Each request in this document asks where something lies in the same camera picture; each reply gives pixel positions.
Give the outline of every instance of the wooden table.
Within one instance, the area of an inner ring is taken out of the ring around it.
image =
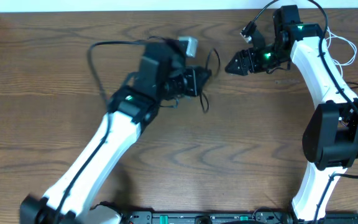
[[[216,47],[226,65],[249,47],[239,31],[257,11],[79,12],[0,14],[0,223],[17,223],[19,205],[39,197],[70,167],[96,131],[103,103],[86,63],[100,40],[150,35],[192,35],[204,64]],[[273,40],[272,10],[259,19]],[[304,22],[323,22],[317,10],[301,10]],[[330,28],[358,47],[358,9],[327,10]],[[99,47],[94,60],[114,93],[138,69],[142,47]],[[352,56],[334,41],[334,58]],[[211,66],[216,67],[216,59]],[[358,82],[358,53],[344,68]],[[248,77],[221,72],[205,89],[211,109],[198,99],[161,109],[139,141],[119,161],[95,203],[155,210],[253,210],[285,208],[306,167],[301,147],[313,103],[296,67]],[[358,161],[350,169],[358,174]],[[328,210],[358,210],[358,180],[341,179]]]

